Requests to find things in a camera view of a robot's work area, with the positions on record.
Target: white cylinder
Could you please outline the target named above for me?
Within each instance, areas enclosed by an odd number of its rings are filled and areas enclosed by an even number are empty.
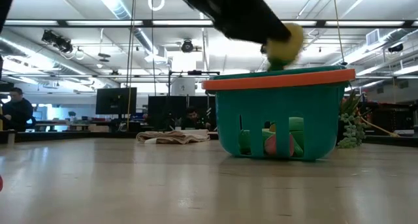
[[[177,78],[171,85],[171,93],[173,96],[194,96],[195,79],[184,77]]]

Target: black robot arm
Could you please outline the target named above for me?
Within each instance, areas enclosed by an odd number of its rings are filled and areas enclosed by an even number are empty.
[[[207,15],[227,38],[266,44],[288,41],[291,33],[263,0],[183,0]]]

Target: teal plastic basket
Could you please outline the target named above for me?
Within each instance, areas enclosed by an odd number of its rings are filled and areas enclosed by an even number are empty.
[[[343,70],[343,67],[316,67],[276,72],[258,72],[215,76],[209,80],[231,80],[266,76],[292,76],[304,73]],[[219,141],[223,148],[239,157],[271,158],[265,155],[261,136],[266,121],[276,124],[276,158],[315,160],[326,156],[335,147],[338,132],[338,111],[348,80],[327,84],[260,89],[204,88],[216,94],[216,118]],[[304,118],[304,155],[291,157],[289,149],[289,117]],[[240,153],[238,136],[249,130],[251,155]]]

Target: basket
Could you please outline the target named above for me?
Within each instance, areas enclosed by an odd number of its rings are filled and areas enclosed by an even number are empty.
[[[266,121],[273,121],[275,158],[315,160],[335,147],[340,101],[354,78],[353,69],[315,67],[215,76],[204,81],[202,88],[216,94],[219,141],[230,154],[271,157],[265,155],[262,128]],[[289,149],[289,118],[293,116],[304,118],[304,153],[298,158],[291,157]],[[242,129],[249,130],[251,155],[240,153]]]

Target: yellow ball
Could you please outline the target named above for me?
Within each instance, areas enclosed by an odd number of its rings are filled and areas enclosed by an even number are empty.
[[[267,56],[269,59],[277,59],[283,63],[292,63],[297,58],[303,46],[303,28],[297,24],[285,24],[291,33],[288,42],[267,40]]]

